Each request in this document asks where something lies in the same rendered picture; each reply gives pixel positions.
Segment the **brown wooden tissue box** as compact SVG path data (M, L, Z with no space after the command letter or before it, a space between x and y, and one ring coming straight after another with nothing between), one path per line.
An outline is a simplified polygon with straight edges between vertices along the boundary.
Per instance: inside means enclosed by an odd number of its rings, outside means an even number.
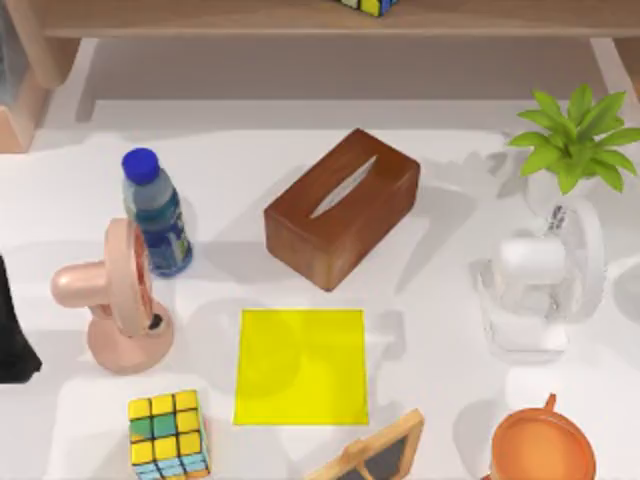
M421 167L351 131L264 210L268 252L334 290L413 208Z

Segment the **flat yellow square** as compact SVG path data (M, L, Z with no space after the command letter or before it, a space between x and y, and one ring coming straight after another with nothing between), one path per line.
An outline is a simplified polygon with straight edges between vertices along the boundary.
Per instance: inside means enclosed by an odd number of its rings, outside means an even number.
M361 309L245 309L236 425L369 423Z

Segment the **blue capped plastic bottle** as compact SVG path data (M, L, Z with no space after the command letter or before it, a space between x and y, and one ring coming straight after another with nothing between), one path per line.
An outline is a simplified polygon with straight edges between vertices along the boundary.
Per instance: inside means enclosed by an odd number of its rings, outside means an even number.
M121 167L124 208L142 231L152 273L165 278L181 273L191 263L192 244L171 178L146 147L128 151Z

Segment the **pink desk fan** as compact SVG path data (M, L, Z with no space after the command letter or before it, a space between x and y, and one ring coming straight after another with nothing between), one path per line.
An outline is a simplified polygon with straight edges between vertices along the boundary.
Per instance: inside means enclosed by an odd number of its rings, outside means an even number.
M144 238L128 218L109 222L102 260L59 269L51 293L63 307L90 310L89 350L114 374L144 372L173 345L171 314L153 296Z

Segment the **wooden framed blackboard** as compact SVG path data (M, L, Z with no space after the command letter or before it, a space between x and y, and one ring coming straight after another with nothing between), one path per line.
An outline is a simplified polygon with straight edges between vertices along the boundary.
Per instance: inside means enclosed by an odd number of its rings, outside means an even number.
M424 427L412 409L392 424L346 445L304 480L403 480L411 471Z

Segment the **white desk fan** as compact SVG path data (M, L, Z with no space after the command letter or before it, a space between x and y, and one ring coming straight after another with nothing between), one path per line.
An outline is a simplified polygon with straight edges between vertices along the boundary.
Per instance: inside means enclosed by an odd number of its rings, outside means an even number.
M606 277L601 223L584 198L561 200L544 232L502 239L473 265L489 348L511 364L547 363L567 349L567 327L591 318Z

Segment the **puzzle cube with black edges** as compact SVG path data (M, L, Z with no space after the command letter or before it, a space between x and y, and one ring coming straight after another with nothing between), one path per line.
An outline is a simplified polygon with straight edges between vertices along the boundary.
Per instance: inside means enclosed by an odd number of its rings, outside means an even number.
M340 4L353 10L366 13L374 17L382 17L397 3L398 0L336 0Z

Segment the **yellow topped puzzle cube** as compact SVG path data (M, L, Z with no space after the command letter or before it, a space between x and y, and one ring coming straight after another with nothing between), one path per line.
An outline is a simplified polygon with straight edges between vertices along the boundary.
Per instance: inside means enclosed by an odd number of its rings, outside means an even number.
M129 458L137 480L198 480L211 475L206 422L198 393L128 402Z

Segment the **wooden shelf unit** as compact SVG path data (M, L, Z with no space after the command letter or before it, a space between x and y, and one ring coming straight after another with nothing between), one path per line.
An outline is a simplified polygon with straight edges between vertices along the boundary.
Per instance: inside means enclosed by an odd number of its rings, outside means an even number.
M640 104L640 0L398 0L382 17L339 0L0 0L0 49L24 60L0 88L0 152L26 152L47 96L84 39L108 71L108 125L184 133L209 127L374 130L512 122L524 85Z

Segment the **green plant in white pot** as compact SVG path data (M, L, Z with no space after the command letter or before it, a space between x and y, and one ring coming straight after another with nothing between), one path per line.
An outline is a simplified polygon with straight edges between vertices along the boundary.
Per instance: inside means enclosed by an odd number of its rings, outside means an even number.
M561 199L581 196L597 181L621 193L623 175L638 174L621 150L640 144L640 127L627 126L621 116L626 96L617 91L596 100L592 88L582 84L563 108L551 94L532 91L537 107L518 117L537 128L508 141L528 151L519 175L526 180L525 199L532 211L541 214Z

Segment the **orange cup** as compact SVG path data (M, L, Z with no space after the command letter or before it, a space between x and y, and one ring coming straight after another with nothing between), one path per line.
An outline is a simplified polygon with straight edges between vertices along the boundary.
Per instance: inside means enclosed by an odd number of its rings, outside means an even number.
M498 424L481 480L595 480L589 440L555 404L551 393L542 407L517 410Z

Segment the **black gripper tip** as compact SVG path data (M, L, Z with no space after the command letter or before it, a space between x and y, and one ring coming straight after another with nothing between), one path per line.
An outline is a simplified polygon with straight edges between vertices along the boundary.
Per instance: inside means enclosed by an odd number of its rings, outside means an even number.
M41 359L19 324L4 258L0 254L0 384L26 383L41 367Z

